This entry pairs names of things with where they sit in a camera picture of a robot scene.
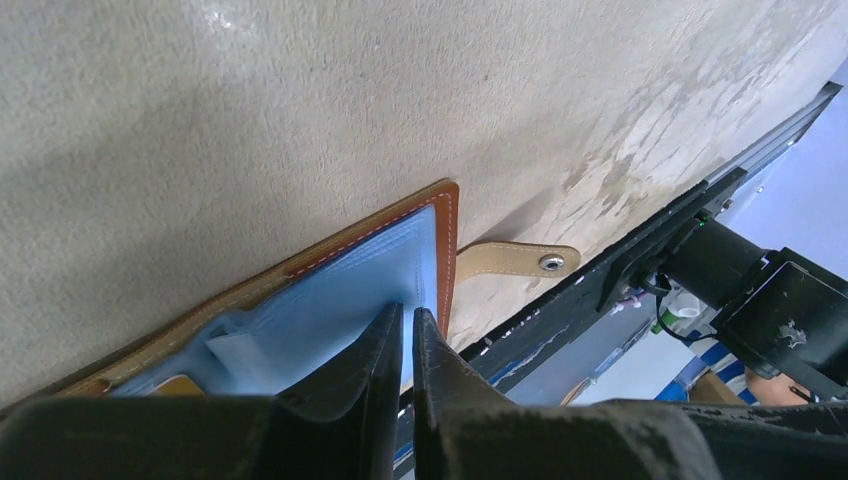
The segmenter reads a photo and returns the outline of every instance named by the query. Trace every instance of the brown leather wallet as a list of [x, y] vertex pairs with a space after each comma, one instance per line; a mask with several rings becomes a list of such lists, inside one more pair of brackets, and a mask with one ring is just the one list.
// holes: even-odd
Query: brown leather wallet
[[97, 395], [108, 392], [113, 385], [126, 381], [179, 351], [198, 330], [221, 312], [254, 308], [271, 294], [297, 282], [354, 245], [427, 205], [432, 205], [436, 211], [439, 329], [443, 335], [447, 335], [456, 275], [458, 201], [459, 186], [448, 179], [440, 180], [216, 295], [175, 321], [140, 348], [60, 393]]

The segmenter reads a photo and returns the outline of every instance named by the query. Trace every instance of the wallet strap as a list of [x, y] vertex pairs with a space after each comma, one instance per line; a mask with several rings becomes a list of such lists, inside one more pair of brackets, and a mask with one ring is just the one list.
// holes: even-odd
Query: wallet strap
[[580, 252], [566, 245], [478, 243], [457, 254], [455, 285], [483, 273], [562, 278], [577, 270], [578, 266]]

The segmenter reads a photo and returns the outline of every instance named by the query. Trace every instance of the white surface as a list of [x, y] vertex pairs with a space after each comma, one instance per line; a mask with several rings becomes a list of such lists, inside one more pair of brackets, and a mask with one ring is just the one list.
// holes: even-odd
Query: white surface
[[[832, 0], [0, 10], [0, 404], [442, 177], [462, 187], [460, 246], [588, 260], [848, 53]], [[466, 282], [449, 340], [555, 283]]]
[[695, 318], [701, 314], [701, 301], [689, 292], [680, 292], [668, 304], [668, 310], [678, 318]]
[[653, 400], [693, 358], [691, 350], [665, 332], [648, 332], [571, 404], [614, 398]]
[[833, 77], [830, 79], [831, 82], [838, 83], [840, 85], [848, 86], [848, 58], [842, 62], [842, 65], [836, 70], [836, 73], [833, 74]]
[[755, 180], [751, 188], [762, 192], [740, 191], [747, 200], [720, 221], [760, 247], [789, 247], [848, 278], [848, 89]]

